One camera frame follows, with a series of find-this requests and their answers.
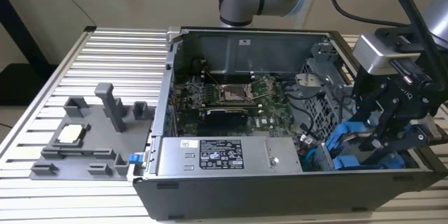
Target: blue clip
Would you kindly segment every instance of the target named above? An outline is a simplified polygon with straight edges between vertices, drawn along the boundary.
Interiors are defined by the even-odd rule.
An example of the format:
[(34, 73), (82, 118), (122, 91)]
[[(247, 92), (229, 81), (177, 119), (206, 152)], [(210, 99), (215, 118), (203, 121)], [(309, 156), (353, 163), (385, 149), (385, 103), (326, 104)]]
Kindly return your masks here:
[(347, 167), (358, 167), (361, 166), (359, 161), (354, 155), (338, 156), (334, 159), (334, 164), (337, 170)]
[(141, 165), (143, 164), (143, 154), (131, 154), (129, 158), (130, 164)]
[(326, 145), (329, 150), (331, 151), (334, 148), (339, 146), (338, 140), (341, 139), (343, 134), (351, 133), (351, 132), (366, 132), (369, 129), (366, 128), (366, 125), (363, 122), (353, 122), (346, 121), (341, 123), (331, 134), (330, 138), (326, 141)]

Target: warning label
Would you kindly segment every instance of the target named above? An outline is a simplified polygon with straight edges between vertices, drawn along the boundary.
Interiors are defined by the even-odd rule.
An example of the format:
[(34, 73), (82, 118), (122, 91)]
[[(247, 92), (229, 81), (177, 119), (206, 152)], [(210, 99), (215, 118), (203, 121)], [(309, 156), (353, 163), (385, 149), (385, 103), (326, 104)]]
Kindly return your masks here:
[(201, 140), (202, 169), (245, 169), (242, 140)]

